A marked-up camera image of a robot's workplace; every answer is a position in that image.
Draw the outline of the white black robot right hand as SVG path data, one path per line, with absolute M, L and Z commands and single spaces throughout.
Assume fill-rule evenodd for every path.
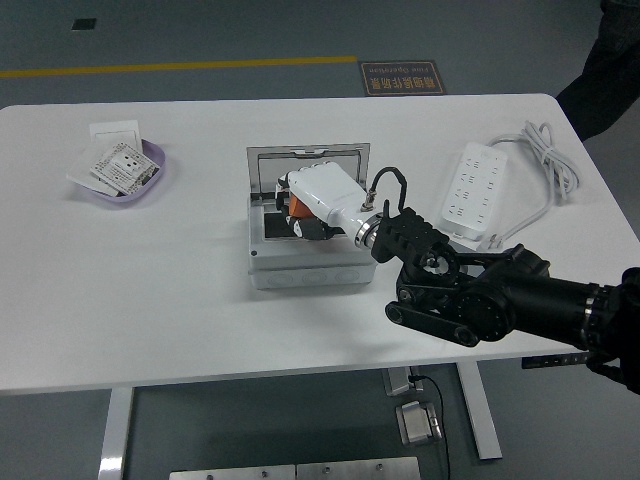
M 343 232 L 364 249 L 380 222 L 370 195 L 335 162 L 281 176 L 275 198 L 289 228 L 307 240 L 328 240 Z

